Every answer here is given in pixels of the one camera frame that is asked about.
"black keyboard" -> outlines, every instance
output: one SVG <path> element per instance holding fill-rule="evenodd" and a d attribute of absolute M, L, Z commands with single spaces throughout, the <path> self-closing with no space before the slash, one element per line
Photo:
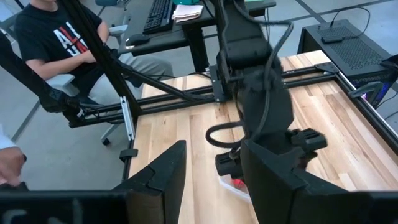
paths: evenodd
<path fill-rule="evenodd" d="M 172 14 L 174 5 L 172 0 L 155 0 L 145 23 L 143 34 L 155 34 L 171 30 L 173 26 Z"/>

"white sleeve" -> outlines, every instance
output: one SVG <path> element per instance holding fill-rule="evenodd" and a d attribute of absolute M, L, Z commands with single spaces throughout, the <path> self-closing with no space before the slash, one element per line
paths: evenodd
<path fill-rule="evenodd" d="M 14 146 L 16 146 L 15 143 L 13 143 L 13 141 L 3 133 L 2 125 L 0 124 L 0 149 Z"/>

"black computer tower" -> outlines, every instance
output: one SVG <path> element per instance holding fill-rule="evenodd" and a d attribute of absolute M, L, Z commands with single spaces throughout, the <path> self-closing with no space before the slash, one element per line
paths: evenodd
<path fill-rule="evenodd" d="M 298 53 L 322 50 L 356 88 L 369 82 L 383 82 L 382 90 L 376 99 L 370 102 L 377 107 L 397 80 L 397 74 L 380 65 L 391 55 L 361 33 L 362 31 L 346 19 L 335 21 L 332 27 L 329 22 L 304 27 Z M 343 40 L 325 44 L 322 37 L 330 36 L 342 37 Z"/>

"concrete floor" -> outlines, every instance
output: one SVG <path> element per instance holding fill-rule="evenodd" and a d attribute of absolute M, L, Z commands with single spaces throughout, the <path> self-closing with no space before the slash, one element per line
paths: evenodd
<path fill-rule="evenodd" d="M 134 0 L 129 7 L 139 1 Z M 108 23 L 114 22 L 120 9 L 96 6 L 94 0 L 82 1 L 93 12 Z M 398 1 L 397 0 L 276 0 L 277 7 L 270 9 L 270 19 L 293 19 L 295 29 L 279 56 L 293 55 L 297 51 L 302 27 L 330 21 L 335 9 L 360 5 L 371 11 L 370 25 L 366 35 L 376 41 L 391 54 L 398 54 Z M 17 12 L 12 0 L 0 0 L 0 21 Z M 349 21 L 363 29 L 367 15 L 358 9 L 341 12 L 338 18 Z M 214 34 L 214 27 L 204 29 L 205 34 Z M 283 29 L 271 28 L 271 42 L 275 44 Z M 116 41 L 110 40 L 115 47 Z M 206 39 L 209 60 L 215 63 L 218 52 L 216 37 Z M 188 47 L 157 53 L 172 62 L 174 72 L 183 75 L 193 71 Z M 127 147 L 127 136 L 120 126 L 109 139 L 112 144 L 104 147 L 100 136 L 109 124 L 70 129 L 66 119 L 60 114 L 46 113 L 37 103 L 37 97 L 0 68 L 0 123 L 5 132 L 14 138 L 29 160 L 24 166 L 22 179 L 31 189 L 110 189 L 121 181 L 123 163 L 118 159 L 119 152 Z M 391 90 L 385 98 L 393 96 Z M 379 112 L 386 117 L 398 111 L 398 97 L 384 103 Z M 387 120 L 398 131 L 398 115 Z"/>

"red object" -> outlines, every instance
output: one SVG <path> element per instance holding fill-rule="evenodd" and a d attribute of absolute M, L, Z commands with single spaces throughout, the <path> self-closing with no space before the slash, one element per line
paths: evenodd
<path fill-rule="evenodd" d="M 239 180 L 239 179 L 233 179 L 233 180 L 232 180 L 232 184 L 233 184 L 234 187 L 236 187 L 236 188 L 244 187 L 243 181 L 242 181 L 242 180 Z"/>

